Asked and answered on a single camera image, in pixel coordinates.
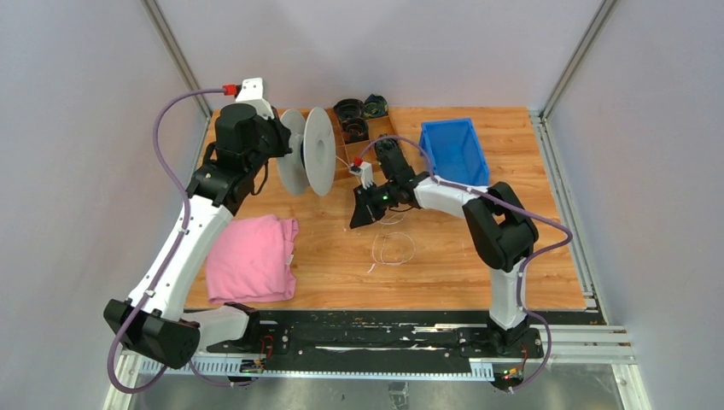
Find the grey perforated cable spool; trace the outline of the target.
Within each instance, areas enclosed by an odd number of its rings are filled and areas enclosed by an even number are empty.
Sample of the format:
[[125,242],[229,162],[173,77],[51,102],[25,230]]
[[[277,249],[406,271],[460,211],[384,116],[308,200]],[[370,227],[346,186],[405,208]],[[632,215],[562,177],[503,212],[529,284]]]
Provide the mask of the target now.
[[294,196],[311,188],[318,196],[327,196],[336,172],[336,141],[330,117],[324,108],[313,108],[307,116],[296,109],[281,115],[290,132],[291,152],[277,160],[283,186]]

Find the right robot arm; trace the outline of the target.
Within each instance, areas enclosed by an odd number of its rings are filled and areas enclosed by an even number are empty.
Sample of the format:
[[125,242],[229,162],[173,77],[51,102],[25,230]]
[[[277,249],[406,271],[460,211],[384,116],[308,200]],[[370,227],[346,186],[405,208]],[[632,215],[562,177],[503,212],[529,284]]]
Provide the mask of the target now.
[[524,308],[523,263],[533,254],[539,233],[532,220],[520,214],[522,205],[512,188],[498,183],[476,194],[470,186],[455,187],[428,172],[416,172],[392,138],[384,138],[373,147],[386,182],[375,183],[371,163],[353,160],[349,172],[360,184],[353,190],[351,228],[377,222],[399,205],[464,220],[478,256],[489,268],[492,289],[486,329],[481,336],[466,340],[478,342],[500,357],[529,356],[536,335]]

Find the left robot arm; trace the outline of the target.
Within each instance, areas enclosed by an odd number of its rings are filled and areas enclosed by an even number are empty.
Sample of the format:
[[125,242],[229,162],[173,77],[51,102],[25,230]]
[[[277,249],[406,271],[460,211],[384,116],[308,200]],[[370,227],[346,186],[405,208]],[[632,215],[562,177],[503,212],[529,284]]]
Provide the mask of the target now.
[[221,109],[216,139],[182,189],[182,210],[160,253],[126,299],[111,299],[104,308],[115,344],[171,369],[214,344],[230,342],[242,353],[260,346],[256,309],[226,302],[186,313],[184,304],[213,244],[253,194],[256,175],[271,158],[299,150],[305,120],[296,116],[296,110],[278,114],[249,102]]

